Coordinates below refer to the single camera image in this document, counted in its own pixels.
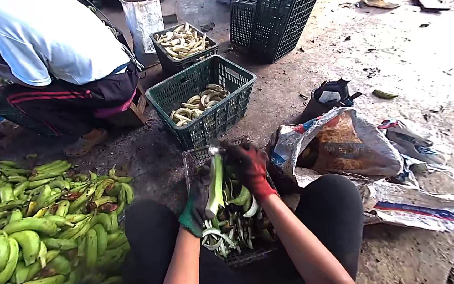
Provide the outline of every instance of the foot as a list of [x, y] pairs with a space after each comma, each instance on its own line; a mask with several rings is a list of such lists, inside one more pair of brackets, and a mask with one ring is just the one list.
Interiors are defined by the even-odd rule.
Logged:
[[92, 148], [101, 144], [108, 137], [108, 131], [105, 129], [96, 129], [81, 136], [74, 144], [64, 149], [64, 154], [70, 157], [81, 157], [90, 152]]

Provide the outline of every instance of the hand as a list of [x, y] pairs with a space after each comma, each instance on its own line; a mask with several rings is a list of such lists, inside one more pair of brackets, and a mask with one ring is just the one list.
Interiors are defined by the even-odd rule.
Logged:
[[189, 199], [180, 215], [180, 223], [194, 236], [202, 236], [202, 224], [207, 219], [205, 214], [211, 183], [210, 168], [202, 165], [191, 183]]
[[233, 165], [236, 177], [255, 196], [259, 203], [272, 194], [278, 195], [266, 180], [267, 153], [257, 149], [251, 143], [226, 147], [227, 161]]

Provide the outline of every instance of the concrete floor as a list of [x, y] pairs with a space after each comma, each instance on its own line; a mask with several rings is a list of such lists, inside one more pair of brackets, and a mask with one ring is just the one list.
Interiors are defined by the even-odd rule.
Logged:
[[[403, 117], [437, 130], [451, 147], [448, 164], [454, 167], [454, 9], [431, 14], [409, 3], [387, 11], [344, 2], [318, 1], [297, 48], [276, 64], [261, 65], [236, 50], [227, 51], [229, 6], [178, 1], [180, 21], [195, 26], [213, 21], [215, 29], [208, 34], [220, 42], [218, 53], [257, 74], [248, 112], [226, 137], [249, 135], [265, 147], [277, 126], [304, 110], [306, 102], [299, 94], [308, 95], [320, 82], [348, 75], [350, 91], [366, 94], [356, 99], [356, 106], [374, 123]], [[110, 11], [108, 16], [128, 37], [120, 12]], [[423, 23], [429, 26], [420, 28]], [[369, 79], [364, 68], [380, 71]], [[148, 71], [144, 87], [162, 80], [159, 70], [156, 66]], [[389, 102], [378, 99], [370, 94], [374, 88], [400, 97]], [[440, 106], [443, 113], [430, 112]], [[73, 161], [82, 169], [100, 172], [113, 164], [127, 165], [129, 175], [135, 177], [137, 198], [151, 198], [179, 212], [186, 201], [181, 149], [163, 131], [155, 111], [148, 107], [145, 113], [149, 127], [112, 133], [105, 145]], [[61, 146], [67, 142], [26, 134], [8, 145], [0, 158], [39, 153], [38, 159], [45, 162], [61, 157]], [[454, 193], [454, 179], [444, 175], [420, 177], [420, 184], [428, 191]], [[444, 283], [453, 261], [454, 232], [369, 225], [357, 282]]]

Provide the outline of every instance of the sandal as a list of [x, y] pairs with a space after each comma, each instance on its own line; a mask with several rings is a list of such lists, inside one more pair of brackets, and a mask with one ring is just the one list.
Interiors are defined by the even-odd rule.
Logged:
[[64, 154], [70, 157], [81, 157], [85, 156], [92, 150], [92, 148], [98, 144], [101, 144], [108, 138], [108, 131], [105, 129], [102, 130], [101, 135], [95, 139], [85, 139], [80, 137], [78, 141], [64, 148]]

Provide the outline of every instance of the black leggings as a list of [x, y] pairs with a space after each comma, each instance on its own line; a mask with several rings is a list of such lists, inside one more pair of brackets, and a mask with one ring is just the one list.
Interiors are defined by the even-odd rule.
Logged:
[[[356, 186], [347, 178], [326, 174], [303, 190], [295, 215], [339, 260], [355, 279], [362, 242], [362, 200]], [[165, 205], [142, 200], [126, 214], [126, 234], [131, 253], [123, 272], [125, 284], [157, 284], [164, 281], [180, 228], [177, 217]], [[299, 277], [281, 247], [269, 260], [268, 271], [285, 279]], [[243, 283], [242, 272], [231, 270], [211, 251], [201, 247], [199, 282]]]

